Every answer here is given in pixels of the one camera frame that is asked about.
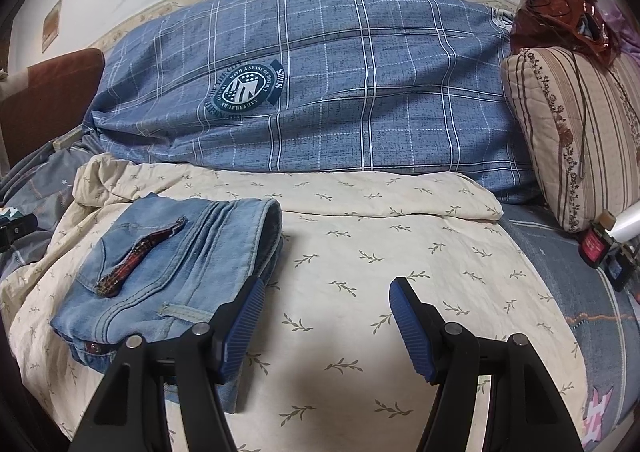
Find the blue denim jeans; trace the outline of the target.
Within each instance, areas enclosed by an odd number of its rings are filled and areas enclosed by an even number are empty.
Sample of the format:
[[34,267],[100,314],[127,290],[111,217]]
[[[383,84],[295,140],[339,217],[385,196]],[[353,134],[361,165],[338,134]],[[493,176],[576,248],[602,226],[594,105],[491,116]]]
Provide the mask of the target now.
[[224,385],[234,413],[238,377],[279,258],[280,204],[272,198],[183,201],[150,194],[134,201],[94,244],[51,321],[73,358],[99,372],[119,344],[181,336],[256,282],[224,341]]

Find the grey patterned duvet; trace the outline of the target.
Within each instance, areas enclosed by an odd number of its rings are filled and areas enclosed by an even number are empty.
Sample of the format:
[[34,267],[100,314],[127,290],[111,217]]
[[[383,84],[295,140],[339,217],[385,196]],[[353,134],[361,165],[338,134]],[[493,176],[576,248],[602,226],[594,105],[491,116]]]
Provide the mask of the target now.
[[[2,179],[2,205],[35,215],[38,229],[2,258],[1,284],[14,271],[44,256],[72,204],[78,169],[96,156],[79,144],[59,152],[44,146]],[[639,398],[639,325],[634,303],[628,294],[616,293],[602,272],[582,262],[574,239],[565,236],[544,209],[501,206],[501,227],[550,290],[585,360],[587,398],[582,418],[575,424],[584,448],[597,449]],[[72,436],[53,423],[63,436]]]

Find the small black device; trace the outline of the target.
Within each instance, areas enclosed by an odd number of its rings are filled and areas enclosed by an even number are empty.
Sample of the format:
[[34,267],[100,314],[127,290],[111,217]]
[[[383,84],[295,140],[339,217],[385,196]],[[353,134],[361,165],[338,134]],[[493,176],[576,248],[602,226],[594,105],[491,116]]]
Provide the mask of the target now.
[[615,291],[622,291],[637,270],[638,252],[637,246],[623,244],[606,258],[605,275]]

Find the small red box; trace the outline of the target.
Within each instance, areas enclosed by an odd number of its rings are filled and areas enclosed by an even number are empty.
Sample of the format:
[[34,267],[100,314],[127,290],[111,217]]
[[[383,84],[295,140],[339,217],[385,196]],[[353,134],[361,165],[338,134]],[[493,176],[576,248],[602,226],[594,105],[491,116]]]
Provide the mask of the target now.
[[598,268],[613,245],[613,238],[600,224],[593,223],[585,231],[578,247],[579,256],[590,268]]

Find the cream leaf-print blanket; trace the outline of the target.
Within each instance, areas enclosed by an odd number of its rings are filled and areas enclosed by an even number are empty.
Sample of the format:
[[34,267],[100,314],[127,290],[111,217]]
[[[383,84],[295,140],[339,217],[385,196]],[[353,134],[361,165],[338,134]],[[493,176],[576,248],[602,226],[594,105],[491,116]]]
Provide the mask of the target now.
[[40,261],[1,284],[1,312],[23,382],[73,435],[100,376],[76,362],[50,322],[89,253],[148,195],[282,208],[283,248],[243,363],[243,451],[411,451],[435,390],[414,372],[390,313],[398,276],[442,317],[477,336],[526,335],[574,422],[585,360],[554,297],[501,227],[495,195],[454,172],[259,173],[136,165],[110,155],[76,173],[73,201]]

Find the white tube bottle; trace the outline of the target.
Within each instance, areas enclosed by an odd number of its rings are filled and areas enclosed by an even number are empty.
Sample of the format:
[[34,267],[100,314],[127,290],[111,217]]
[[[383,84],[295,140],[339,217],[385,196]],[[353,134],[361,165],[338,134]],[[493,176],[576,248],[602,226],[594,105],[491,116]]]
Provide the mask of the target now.
[[640,234],[640,201],[627,207],[618,215],[605,209],[600,220],[604,233],[612,237],[616,243],[628,243]]

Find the beige striped floral pillow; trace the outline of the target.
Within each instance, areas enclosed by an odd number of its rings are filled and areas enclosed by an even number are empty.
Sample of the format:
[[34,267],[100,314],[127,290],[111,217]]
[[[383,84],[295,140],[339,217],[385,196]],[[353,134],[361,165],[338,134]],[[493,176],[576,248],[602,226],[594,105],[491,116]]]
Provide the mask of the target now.
[[506,98],[556,222],[577,233],[639,199],[639,64],[603,68],[565,48],[526,48],[502,63]]

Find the blue plaid bolster pillow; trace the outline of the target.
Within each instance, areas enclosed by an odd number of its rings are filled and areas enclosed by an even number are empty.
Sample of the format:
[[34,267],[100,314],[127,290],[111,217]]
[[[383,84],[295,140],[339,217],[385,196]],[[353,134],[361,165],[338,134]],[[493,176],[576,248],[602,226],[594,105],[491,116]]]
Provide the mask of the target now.
[[135,163],[457,171],[522,203],[538,184],[500,80],[510,26],[465,0],[208,0],[114,46],[85,126]]

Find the small wall picture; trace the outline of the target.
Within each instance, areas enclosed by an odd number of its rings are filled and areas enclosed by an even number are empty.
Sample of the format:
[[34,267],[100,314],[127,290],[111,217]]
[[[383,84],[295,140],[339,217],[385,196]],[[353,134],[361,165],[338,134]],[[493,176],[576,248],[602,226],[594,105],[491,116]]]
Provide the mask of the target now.
[[51,8],[51,11],[43,19],[42,24],[42,38],[41,38],[41,52],[47,51],[52,42],[58,37],[58,30],[60,29],[60,18],[62,10],[62,0],[58,0],[55,6]]

